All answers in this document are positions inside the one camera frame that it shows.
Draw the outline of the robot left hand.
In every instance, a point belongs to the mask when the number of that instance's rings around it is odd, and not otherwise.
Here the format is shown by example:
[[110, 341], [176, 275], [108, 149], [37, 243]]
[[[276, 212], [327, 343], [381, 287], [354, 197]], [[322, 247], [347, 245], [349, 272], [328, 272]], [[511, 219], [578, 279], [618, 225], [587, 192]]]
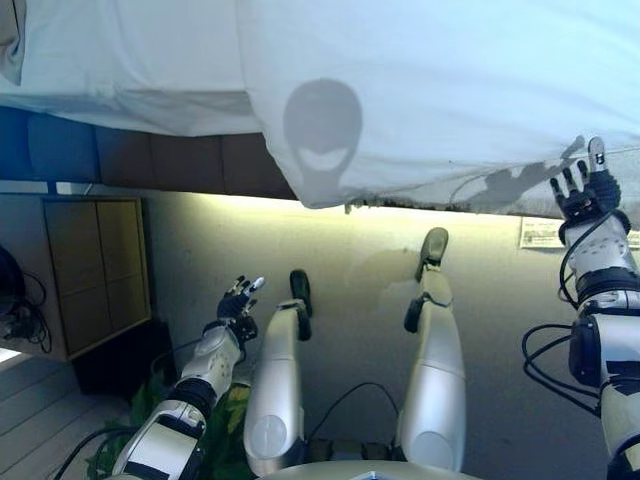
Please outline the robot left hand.
[[240, 275], [218, 303], [217, 318], [227, 324], [240, 345], [257, 337], [258, 329], [250, 311], [257, 303], [253, 295], [264, 283], [263, 277], [251, 280]]

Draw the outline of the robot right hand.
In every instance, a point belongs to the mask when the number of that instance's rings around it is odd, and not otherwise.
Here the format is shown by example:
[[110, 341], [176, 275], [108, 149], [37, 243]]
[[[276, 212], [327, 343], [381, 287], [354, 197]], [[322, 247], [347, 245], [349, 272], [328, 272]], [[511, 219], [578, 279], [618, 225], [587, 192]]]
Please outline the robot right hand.
[[619, 183], [608, 168], [605, 144], [599, 136], [587, 143], [587, 159], [563, 167], [550, 179], [550, 186], [568, 225], [595, 221], [616, 210], [621, 201]]

